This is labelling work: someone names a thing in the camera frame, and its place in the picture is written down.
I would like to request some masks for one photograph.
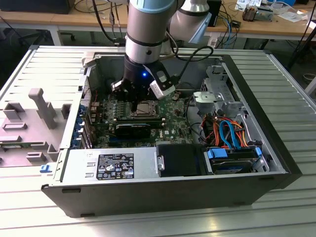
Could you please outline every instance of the warning label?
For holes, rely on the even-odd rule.
[[[97,179],[133,179],[134,154],[99,155]]]

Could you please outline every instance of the wooden desk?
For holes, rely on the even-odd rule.
[[[241,22],[239,38],[259,38],[259,39],[276,39],[276,40],[300,40],[306,28],[306,21],[296,23],[287,21],[278,16],[273,17],[272,22],[255,21],[246,22],[242,20],[242,12],[235,11],[236,0],[225,0],[224,6],[227,12],[234,16],[233,19]],[[296,8],[307,8],[311,11],[314,1],[310,1],[308,5],[295,5]],[[98,9],[109,7],[110,4],[99,6]],[[87,11],[85,1],[78,4],[78,9]],[[122,31],[126,32],[127,27],[127,10],[126,6],[118,7],[120,25]],[[12,27],[26,29],[46,29],[52,34],[55,45],[62,45],[59,31],[101,31],[94,13],[82,13],[72,9],[68,15],[50,14],[50,13],[28,13],[28,12],[1,12],[0,15],[6,19]],[[111,24],[109,22],[109,10],[100,13],[101,21],[106,31],[110,32]],[[6,24],[0,20],[0,27],[6,27]],[[221,19],[218,19],[216,27],[209,27],[206,36],[210,36],[209,44],[216,41],[227,30]]]

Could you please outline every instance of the power cable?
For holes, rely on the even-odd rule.
[[[93,4],[93,9],[94,9],[94,12],[95,12],[95,15],[97,17],[97,21],[99,23],[99,26],[104,34],[104,36],[109,40],[111,41],[112,43],[114,43],[114,39],[112,39],[104,30],[103,28],[103,25],[102,25],[102,22],[101,22],[101,19],[100,19],[100,16],[99,16],[99,12],[98,12],[98,8],[97,8],[97,5],[95,3],[95,0],[92,0],[92,4]]]

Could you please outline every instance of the gray plastic part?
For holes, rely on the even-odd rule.
[[[47,150],[47,148],[48,148],[48,143],[47,143],[47,142],[43,142],[42,144],[34,144],[34,145],[31,145],[31,147],[32,147],[35,151]]]
[[[50,102],[46,103],[47,104],[47,108],[48,111],[50,112],[50,114],[54,117],[56,117],[56,111],[54,110],[53,106],[51,105]]]
[[[5,131],[10,131],[10,130],[24,130],[27,129],[28,126],[24,122],[12,122],[12,123],[5,123],[2,128]]]
[[[20,136],[1,136],[0,142],[20,142],[22,138]]]
[[[20,103],[8,103],[4,110],[15,110],[18,113],[24,112]]]
[[[71,104],[64,104],[63,107],[61,107],[61,113],[64,119],[68,119],[70,108],[71,108]]]
[[[46,156],[43,152],[28,152],[26,159],[28,159],[29,162],[46,161]]]
[[[3,112],[10,121],[21,120],[21,118],[15,110],[4,110]]]
[[[56,114],[57,116],[54,118],[57,124],[56,128],[48,129],[44,120],[39,118],[37,109],[25,109],[24,113],[19,113],[19,117],[25,124],[27,124],[27,129],[4,130],[2,127],[4,124],[12,124],[12,122],[9,121],[8,118],[4,118],[2,125],[0,125],[0,137],[20,136],[22,138],[21,142],[23,142],[24,144],[29,143],[29,144],[36,145],[35,143],[47,142],[48,148],[49,148],[49,145],[52,144],[56,149],[58,149],[63,137],[67,120],[64,119],[61,110],[56,110]],[[18,143],[18,142],[7,141],[7,142],[3,142],[0,145],[7,146],[8,143]],[[10,149],[1,150],[0,148],[0,157],[2,157],[3,160],[5,160],[5,162],[0,163],[0,167],[29,166],[29,165],[43,164],[43,161],[34,164],[34,163],[30,163],[27,159],[25,159],[25,157],[27,156],[27,152],[36,152],[36,150],[34,150],[33,147],[21,149],[18,147],[14,148],[13,144],[10,144],[10,146],[12,147]],[[56,155],[52,154],[53,158],[50,158],[50,155],[48,154],[47,149],[41,150],[41,151],[38,150],[38,152],[43,152],[48,162],[55,161],[53,159],[55,159],[54,157],[56,157]]]
[[[52,161],[57,161],[59,151],[56,151],[54,146],[52,144],[50,144],[48,147],[48,150],[47,150],[47,154],[49,155],[49,157],[51,158]]]
[[[42,88],[32,88],[29,92],[29,98],[34,100],[37,108],[39,109],[39,113],[46,123],[48,129],[54,129],[56,127],[54,116],[47,107],[47,104],[43,98],[43,94],[44,92]]]

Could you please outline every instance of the electronic equipment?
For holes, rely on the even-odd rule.
[[[248,205],[300,177],[229,56],[191,69],[201,83],[192,97],[177,92],[135,112],[109,88],[122,76],[124,55],[93,58],[69,111],[54,179],[42,186],[68,216]],[[171,73],[185,64],[163,63]]]
[[[245,11],[242,13],[242,19],[244,21],[253,21],[257,14],[257,7],[256,6],[249,6],[247,4]]]
[[[258,21],[272,21],[273,11],[268,7],[258,7],[255,15],[255,20]]]
[[[221,8],[222,0],[208,0],[207,4],[209,5],[209,12],[212,14],[212,17],[208,23],[208,26],[215,27],[219,10]]]
[[[0,0],[1,11],[68,14],[75,0]]]

